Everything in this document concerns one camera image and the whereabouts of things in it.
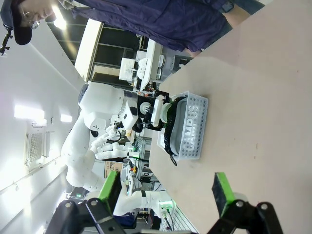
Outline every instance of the white plastic basket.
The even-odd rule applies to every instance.
[[[185,92],[172,97],[187,96],[184,124],[182,131],[181,145],[176,161],[185,159],[198,159],[205,132],[206,117],[208,111],[208,99],[190,92]],[[163,142],[164,130],[158,134],[157,144],[164,149]]]

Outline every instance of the navy blue shirt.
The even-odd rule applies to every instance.
[[[76,0],[81,15],[146,36],[173,50],[198,51],[226,20],[218,8],[226,0]]]

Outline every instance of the bolt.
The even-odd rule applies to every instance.
[[[97,205],[97,201],[91,201],[91,206],[96,206]]]
[[[244,202],[242,202],[242,201],[238,201],[237,203],[236,203],[236,206],[237,207],[242,207],[244,205]]]
[[[262,205],[261,205],[261,209],[266,210],[267,208],[268,208],[268,205],[267,205],[267,204],[262,204]]]

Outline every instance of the shirt sleeve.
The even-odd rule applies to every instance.
[[[210,5],[215,10],[219,10],[228,0],[196,0],[196,1]]]

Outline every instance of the forearm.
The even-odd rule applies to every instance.
[[[223,13],[223,15],[225,16],[227,22],[230,24],[232,28],[235,28],[250,16],[250,14],[247,11],[243,10],[236,4],[234,5],[234,8],[230,12]]]

